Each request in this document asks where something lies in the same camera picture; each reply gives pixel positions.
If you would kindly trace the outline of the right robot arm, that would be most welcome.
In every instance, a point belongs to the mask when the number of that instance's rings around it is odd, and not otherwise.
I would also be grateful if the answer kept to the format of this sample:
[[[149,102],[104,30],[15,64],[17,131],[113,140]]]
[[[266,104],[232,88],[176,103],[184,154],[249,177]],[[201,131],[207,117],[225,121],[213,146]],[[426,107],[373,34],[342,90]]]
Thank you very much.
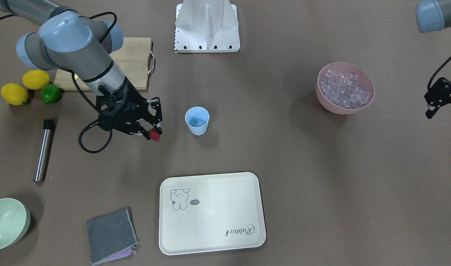
[[[0,10],[39,25],[21,37],[18,57],[28,67],[77,75],[96,94],[98,118],[89,128],[117,130],[159,141],[161,103],[141,96],[110,56],[124,44],[114,21],[94,21],[51,0],[0,0]]]

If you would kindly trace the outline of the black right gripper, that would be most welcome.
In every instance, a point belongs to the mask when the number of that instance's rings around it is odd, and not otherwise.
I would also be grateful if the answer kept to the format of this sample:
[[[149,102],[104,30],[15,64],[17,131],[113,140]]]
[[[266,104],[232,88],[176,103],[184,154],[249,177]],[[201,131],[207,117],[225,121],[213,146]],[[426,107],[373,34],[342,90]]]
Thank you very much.
[[[159,97],[147,100],[125,78],[115,92],[108,92],[104,83],[99,83],[101,95],[96,97],[98,111],[97,126],[104,131],[117,130],[128,135],[138,134],[151,140],[162,135],[162,109]]]

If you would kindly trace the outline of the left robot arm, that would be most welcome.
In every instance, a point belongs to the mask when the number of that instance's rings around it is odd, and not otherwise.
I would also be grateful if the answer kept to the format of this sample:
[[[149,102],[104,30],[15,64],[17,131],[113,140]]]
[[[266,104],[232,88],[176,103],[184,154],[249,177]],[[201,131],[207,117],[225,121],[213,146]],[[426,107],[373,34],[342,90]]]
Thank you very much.
[[[416,5],[416,25],[421,33],[441,31],[451,27],[451,0],[421,0]],[[451,61],[451,56],[432,74],[424,99],[427,104],[425,116],[432,119],[439,109],[451,104],[451,81],[445,77],[435,79]]]

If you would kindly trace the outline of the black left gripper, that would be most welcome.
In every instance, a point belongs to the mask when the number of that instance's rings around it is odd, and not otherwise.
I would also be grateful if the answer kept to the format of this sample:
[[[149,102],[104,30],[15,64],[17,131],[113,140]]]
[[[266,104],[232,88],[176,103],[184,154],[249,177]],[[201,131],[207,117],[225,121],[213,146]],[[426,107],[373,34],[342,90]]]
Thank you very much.
[[[431,84],[436,74],[437,72],[431,76],[427,92],[424,95],[427,103],[425,116],[428,119],[432,119],[440,107],[451,104],[451,81],[445,77],[440,77],[434,84]]]

